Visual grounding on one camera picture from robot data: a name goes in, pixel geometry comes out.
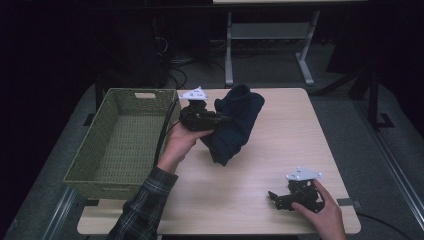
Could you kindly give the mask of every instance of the table leg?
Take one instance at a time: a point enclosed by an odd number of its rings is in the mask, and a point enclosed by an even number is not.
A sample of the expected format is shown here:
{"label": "table leg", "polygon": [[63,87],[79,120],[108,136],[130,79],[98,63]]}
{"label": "table leg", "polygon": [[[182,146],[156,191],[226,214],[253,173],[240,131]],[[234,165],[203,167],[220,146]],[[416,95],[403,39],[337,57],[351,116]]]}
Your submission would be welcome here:
{"label": "table leg", "polygon": [[229,12],[227,22],[227,54],[225,55],[225,86],[230,87],[233,83],[233,64],[231,62],[231,12]]}
{"label": "table leg", "polygon": [[312,37],[314,36],[315,27],[318,21],[320,11],[315,11],[312,19],[310,21],[308,33],[305,38],[305,47],[303,47],[302,52],[296,53],[296,59],[299,63],[300,70],[302,71],[303,78],[307,85],[314,85],[314,80],[312,79],[312,75],[309,71],[308,65],[306,64],[306,54],[308,53],[309,46],[311,45]]}

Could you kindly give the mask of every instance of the cable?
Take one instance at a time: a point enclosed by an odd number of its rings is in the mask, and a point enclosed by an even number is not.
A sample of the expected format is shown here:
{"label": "cable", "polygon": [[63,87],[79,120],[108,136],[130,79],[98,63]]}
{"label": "cable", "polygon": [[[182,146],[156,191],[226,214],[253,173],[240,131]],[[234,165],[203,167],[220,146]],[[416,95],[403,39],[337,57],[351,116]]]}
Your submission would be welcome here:
{"label": "cable", "polygon": [[356,213],[358,216],[361,216],[361,217],[365,217],[365,218],[369,218],[369,219],[372,219],[372,220],[375,220],[375,221],[377,221],[377,222],[379,222],[379,223],[381,223],[381,224],[383,224],[383,225],[386,225],[387,227],[389,227],[389,228],[391,228],[391,229],[393,229],[393,230],[395,230],[396,232],[398,232],[399,234],[401,234],[403,237],[405,237],[406,239],[408,239],[408,240],[413,240],[411,237],[409,237],[406,233],[404,233],[402,230],[400,230],[399,228],[397,228],[397,227],[395,227],[395,226],[393,226],[393,225],[391,225],[390,223],[387,223],[387,222],[385,222],[385,221],[383,221],[383,220],[380,220],[380,219],[378,219],[378,218],[376,218],[376,217],[373,217],[373,216],[370,216],[370,215],[367,215],[367,214],[364,214],[364,213],[359,213],[359,212],[357,212]]}
{"label": "cable", "polygon": [[153,166],[156,166],[158,164],[160,150],[162,149],[162,144],[163,144],[163,141],[165,140],[165,136],[166,136],[166,133],[167,133],[166,130],[168,128],[169,120],[171,119],[172,113],[174,112],[174,108],[175,108],[175,105],[177,104],[178,100],[179,99],[177,98],[174,101],[172,101],[171,105],[168,108],[168,112],[166,113],[166,117],[165,117],[165,120],[163,121],[163,125],[162,125],[162,130],[161,130],[160,135],[159,135],[158,143],[156,145],[156,152],[155,152],[155,159],[154,159],[154,162],[153,162]]}

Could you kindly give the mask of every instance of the basket handle hole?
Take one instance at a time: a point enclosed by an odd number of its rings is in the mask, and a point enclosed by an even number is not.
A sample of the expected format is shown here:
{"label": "basket handle hole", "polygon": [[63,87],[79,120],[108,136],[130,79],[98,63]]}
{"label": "basket handle hole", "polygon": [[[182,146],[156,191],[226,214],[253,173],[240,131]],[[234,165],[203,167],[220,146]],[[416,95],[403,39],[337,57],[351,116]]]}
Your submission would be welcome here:
{"label": "basket handle hole", "polygon": [[136,98],[140,99],[154,99],[156,98],[156,94],[154,93],[134,93]]}
{"label": "basket handle hole", "polygon": [[128,188],[108,188],[108,187],[104,187],[103,191],[119,191],[119,192],[129,192],[130,189]]}

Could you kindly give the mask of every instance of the human hand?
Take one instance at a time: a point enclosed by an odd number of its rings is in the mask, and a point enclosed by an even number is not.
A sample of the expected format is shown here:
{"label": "human hand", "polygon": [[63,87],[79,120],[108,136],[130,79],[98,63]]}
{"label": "human hand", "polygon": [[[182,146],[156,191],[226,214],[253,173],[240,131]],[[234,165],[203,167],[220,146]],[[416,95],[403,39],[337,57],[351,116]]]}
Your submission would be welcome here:
{"label": "human hand", "polygon": [[325,202],[324,208],[314,213],[296,202],[292,207],[314,225],[322,240],[345,240],[342,210],[318,180],[314,180],[314,185]]}
{"label": "human hand", "polygon": [[181,123],[175,124],[170,130],[168,142],[157,166],[167,172],[175,173],[178,163],[196,144],[196,140],[212,132],[213,130],[193,132],[183,127]]}

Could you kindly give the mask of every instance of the fingers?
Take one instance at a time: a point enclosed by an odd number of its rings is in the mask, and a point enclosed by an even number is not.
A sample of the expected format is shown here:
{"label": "fingers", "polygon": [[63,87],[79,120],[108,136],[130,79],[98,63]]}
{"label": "fingers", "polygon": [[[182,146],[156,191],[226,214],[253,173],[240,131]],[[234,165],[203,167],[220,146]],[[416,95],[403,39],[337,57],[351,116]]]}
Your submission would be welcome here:
{"label": "fingers", "polygon": [[318,180],[314,180],[314,185],[325,202],[334,201],[327,189],[325,189]]}
{"label": "fingers", "polygon": [[294,210],[300,212],[306,219],[313,222],[313,219],[316,215],[314,212],[311,212],[309,209],[307,209],[306,207],[304,207],[303,205],[297,202],[293,202],[291,206],[292,208],[294,208]]}

